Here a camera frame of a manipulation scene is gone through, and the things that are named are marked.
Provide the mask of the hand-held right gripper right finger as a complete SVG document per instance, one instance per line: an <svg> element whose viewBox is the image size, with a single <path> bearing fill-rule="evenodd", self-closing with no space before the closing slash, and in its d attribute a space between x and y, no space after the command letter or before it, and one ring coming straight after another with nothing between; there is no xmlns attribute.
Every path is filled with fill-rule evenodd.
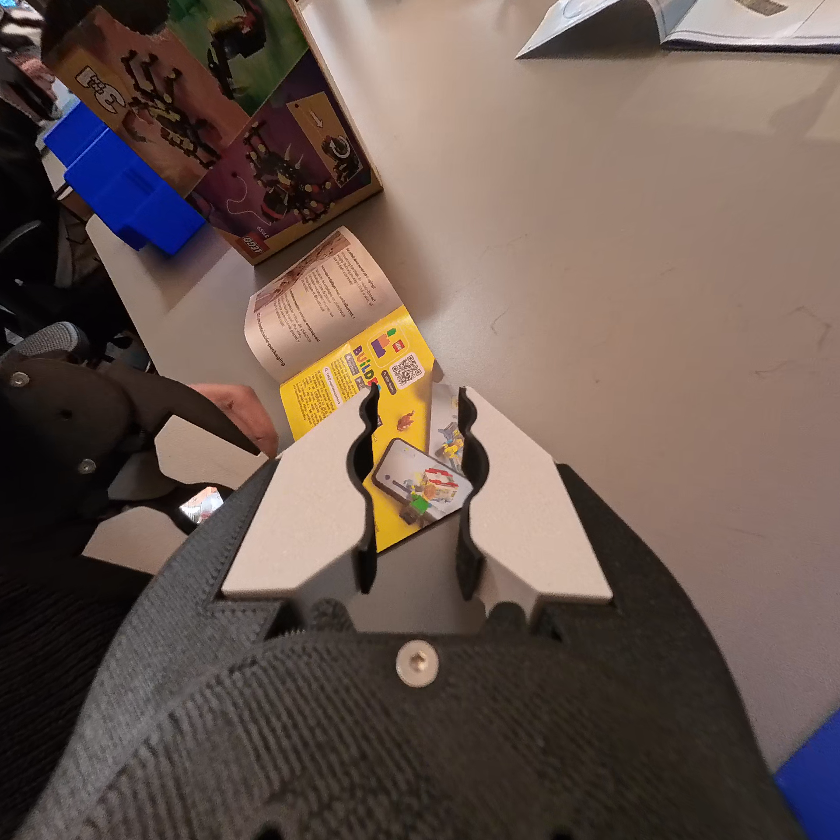
<svg viewBox="0 0 840 840"><path fill-rule="evenodd" d="M487 615L501 603L538 617L550 603L613 599L551 454L478 391L458 392L462 466L472 489L459 513L456 576Z"/></svg>

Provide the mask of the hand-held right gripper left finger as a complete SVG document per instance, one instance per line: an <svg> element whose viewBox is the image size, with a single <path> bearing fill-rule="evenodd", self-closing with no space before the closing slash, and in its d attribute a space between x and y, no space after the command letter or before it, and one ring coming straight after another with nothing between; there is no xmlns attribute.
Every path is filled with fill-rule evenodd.
<svg viewBox="0 0 840 840"><path fill-rule="evenodd" d="M222 585L229 600L347 602L369 594L377 549L372 435L380 391L365 388L279 457Z"/></svg>

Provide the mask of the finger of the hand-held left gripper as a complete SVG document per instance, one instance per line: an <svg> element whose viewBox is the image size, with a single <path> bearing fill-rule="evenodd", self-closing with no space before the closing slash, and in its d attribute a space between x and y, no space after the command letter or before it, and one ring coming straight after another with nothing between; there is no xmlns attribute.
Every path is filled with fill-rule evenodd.
<svg viewBox="0 0 840 840"><path fill-rule="evenodd" d="M111 489L176 489L191 485L237 489L267 462L181 419L171 417L153 444L131 455Z"/></svg>
<svg viewBox="0 0 840 840"><path fill-rule="evenodd" d="M94 560L168 560L186 539L162 511L136 507L99 523L84 555Z"/></svg>

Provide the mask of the instruction booklet with yellow back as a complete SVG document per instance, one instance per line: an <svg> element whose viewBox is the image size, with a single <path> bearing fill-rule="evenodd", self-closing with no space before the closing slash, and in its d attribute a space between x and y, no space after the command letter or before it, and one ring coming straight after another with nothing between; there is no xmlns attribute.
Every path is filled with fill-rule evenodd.
<svg viewBox="0 0 840 840"><path fill-rule="evenodd" d="M364 480L376 545L388 550L462 508L458 389L391 282L346 227L249 301L245 338L279 384L299 440L358 392L379 388L373 468Z"/></svg>

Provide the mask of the colourful toy brick set box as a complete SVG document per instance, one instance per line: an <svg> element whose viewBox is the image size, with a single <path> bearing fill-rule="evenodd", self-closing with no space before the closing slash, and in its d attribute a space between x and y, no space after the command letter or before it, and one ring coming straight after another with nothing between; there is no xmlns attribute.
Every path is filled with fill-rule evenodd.
<svg viewBox="0 0 840 840"><path fill-rule="evenodd" d="M382 183L292 1L55 1L58 78L251 265Z"/></svg>

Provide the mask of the person's left hand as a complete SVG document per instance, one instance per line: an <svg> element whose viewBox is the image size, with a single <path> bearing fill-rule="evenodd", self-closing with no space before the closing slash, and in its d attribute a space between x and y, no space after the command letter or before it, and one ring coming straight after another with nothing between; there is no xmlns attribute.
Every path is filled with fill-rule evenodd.
<svg viewBox="0 0 840 840"><path fill-rule="evenodd" d="M269 459L278 454L279 436L255 391L247 385L191 384L231 420Z"/></svg>

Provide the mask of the clear plastic parts bag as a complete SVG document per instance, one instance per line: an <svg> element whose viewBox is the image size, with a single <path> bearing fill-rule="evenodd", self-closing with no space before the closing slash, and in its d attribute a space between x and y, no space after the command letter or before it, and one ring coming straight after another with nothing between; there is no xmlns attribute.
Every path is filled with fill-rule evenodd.
<svg viewBox="0 0 840 840"><path fill-rule="evenodd" d="M192 526L209 519L224 504L224 496L215 486L206 486L178 507L182 518Z"/></svg>

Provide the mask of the black office chair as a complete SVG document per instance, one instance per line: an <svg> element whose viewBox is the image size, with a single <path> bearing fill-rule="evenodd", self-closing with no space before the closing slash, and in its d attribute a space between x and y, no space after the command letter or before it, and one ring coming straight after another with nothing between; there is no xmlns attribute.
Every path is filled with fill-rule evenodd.
<svg viewBox="0 0 840 840"><path fill-rule="evenodd" d="M118 362L143 373L156 369L109 273L99 260L69 288L41 280L33 257L43 225L18 226L1 244L2 357L61 352L97 367Z"/></svg>

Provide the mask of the blue plastic bin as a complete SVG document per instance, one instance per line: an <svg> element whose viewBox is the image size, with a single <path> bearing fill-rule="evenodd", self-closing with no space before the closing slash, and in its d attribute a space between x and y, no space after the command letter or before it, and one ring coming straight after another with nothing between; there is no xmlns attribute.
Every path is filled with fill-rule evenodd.
<svg viewBox="0 0 840 840"><path fill-rule="evenodd" d="M174 256L207 223L81 101L45 146L65 166L65 182L134 250L153 245Z"/></svg>
<svg viewBox="0 0 840 840"><path fill-rule="evenodd" d="M784 762L775 780L808 838L839 838L839 710Z"/></svg>

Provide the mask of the open light blue instruction booklet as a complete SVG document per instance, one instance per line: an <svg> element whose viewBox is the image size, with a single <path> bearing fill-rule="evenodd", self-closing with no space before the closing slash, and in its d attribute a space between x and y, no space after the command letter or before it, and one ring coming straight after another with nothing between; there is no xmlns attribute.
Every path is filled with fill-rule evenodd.
<svg viewBox="0 0 840 840"><path fill-rule="evenodd" d="M661 46L725 51L838 53L838 1L643 1ZM632 2L559 1L520 48L535 56L549 42Z"/></svg>

